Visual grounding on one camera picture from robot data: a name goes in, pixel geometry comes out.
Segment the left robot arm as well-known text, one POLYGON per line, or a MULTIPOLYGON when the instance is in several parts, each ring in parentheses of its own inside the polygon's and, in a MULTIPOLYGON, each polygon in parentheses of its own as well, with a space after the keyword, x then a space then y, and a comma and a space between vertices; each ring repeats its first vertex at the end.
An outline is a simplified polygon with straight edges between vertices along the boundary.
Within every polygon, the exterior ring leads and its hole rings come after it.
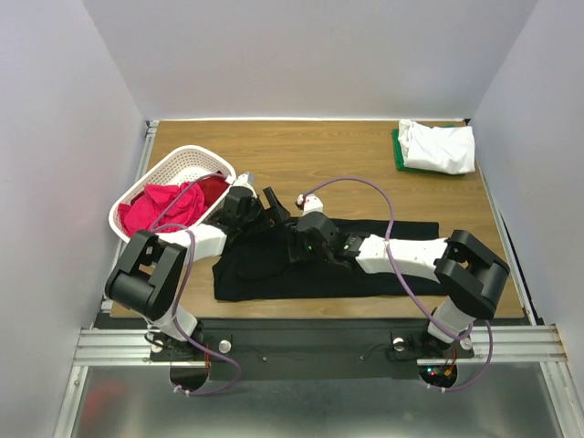
POLYGON ((231 335, 204 333, 204 323, 180 301, 195 262, 217 258, 214 293, 221 301, 285 299, 291 290, 288 233, 297 219, 271 188, 257 197, 247 186, 229 188, 199 224, 158 218, 136 231, 106 282, 108 298, 161 332, 152 344, 182 359, 202 351, 226 360, 231 335))

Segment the black t shirt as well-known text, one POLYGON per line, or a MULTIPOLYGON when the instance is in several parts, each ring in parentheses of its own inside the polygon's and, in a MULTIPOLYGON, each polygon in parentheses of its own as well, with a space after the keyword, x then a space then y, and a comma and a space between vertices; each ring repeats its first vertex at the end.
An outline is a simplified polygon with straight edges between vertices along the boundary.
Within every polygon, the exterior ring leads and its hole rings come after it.
MULTIPOLYGON (((332 219, 342 232, 385 234, 387 223, 379 220, 332 219)), ((404 240, 431 240, 439 237, 437 222, 396 221, 391 237, 404 240)), ((240 236, 225 249, 213 266, 214 298, 242 302, 267 299, 405 297, 407 294, 392 273, 366 274, 326 261, 292 264, 288 258, 287 235, 283 225, 261 233, 240 236)), ((445 297, 440 283, 403 274, 417 297, 445 297)))

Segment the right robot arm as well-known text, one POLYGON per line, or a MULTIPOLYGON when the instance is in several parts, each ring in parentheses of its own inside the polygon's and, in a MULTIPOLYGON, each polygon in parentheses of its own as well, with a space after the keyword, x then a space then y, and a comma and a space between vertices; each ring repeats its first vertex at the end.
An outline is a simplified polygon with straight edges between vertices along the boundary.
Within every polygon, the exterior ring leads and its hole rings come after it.
POLYGON ((510 274, 501 257, 465 230, 434 240, 343 233, 321 212, 303 214, 290 226, 288 253, 293 263, 318 260, 370 275, 394 274, 429 319, 420 345, 431 356, 466 338, 476 320, 494 317, 510 274), (429 311, 406 283, 407 276, 439 284, 446 299, 429 311))

